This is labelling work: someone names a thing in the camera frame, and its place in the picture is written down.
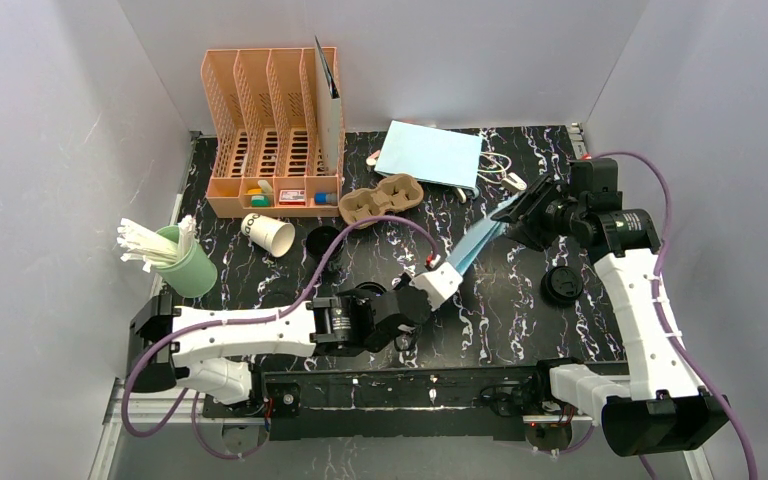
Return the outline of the white paper coffee cup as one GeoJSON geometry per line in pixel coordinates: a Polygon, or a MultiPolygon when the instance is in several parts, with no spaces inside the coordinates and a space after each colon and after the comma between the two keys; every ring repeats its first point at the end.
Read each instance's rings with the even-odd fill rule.
{"type": "Polygon", "coordinates": [[[241,231],[254,244],[276,258],[289,252],[296,234],[292,224],[257,213],[250,213],[243,218],[241,231]]]}

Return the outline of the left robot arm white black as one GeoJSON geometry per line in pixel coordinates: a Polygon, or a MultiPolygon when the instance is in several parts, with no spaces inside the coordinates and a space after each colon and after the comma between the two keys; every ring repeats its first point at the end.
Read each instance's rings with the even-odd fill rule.
{"type": "Polygon", "coordinates": [[[355,288],[298,306],[254,310],[179,306],[161,294],[131,321],[126,383],[134,393],[180,386],[226,405],[249,402],[260,386],[245,358],[377,353],[423,325],[440,305],[420,281],[380,294],[355,288]]]}

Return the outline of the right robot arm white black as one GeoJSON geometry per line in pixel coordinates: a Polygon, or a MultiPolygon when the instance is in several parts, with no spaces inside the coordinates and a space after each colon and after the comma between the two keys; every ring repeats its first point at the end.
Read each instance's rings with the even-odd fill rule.
{"type": "Polygon", "coordinates": [[[568,180],[545,175],[493,217],[532,250],[567,237],[587,251],[626,352],[625,385],[577,360],[539,362],[535,398],[591,417],[623,457],[695,450],[727,423],[724,403],[676,349],[680,333],[657,271],[662,243],[646,211],[624,208],[614,159],[574,161],[568,180]]]}

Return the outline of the brown cardboard cup carrier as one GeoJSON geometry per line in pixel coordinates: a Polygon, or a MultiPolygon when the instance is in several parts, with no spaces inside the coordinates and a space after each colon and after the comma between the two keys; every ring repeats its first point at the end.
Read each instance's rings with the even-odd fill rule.
{"type": "Polygon", "coordinates": [[[371,217],[400,213],[418,206],[424,199],[419,182],[408,174],[391,175],[375,188],[360,188],[344,194],[338,211],[347,224],[371,217]]]}

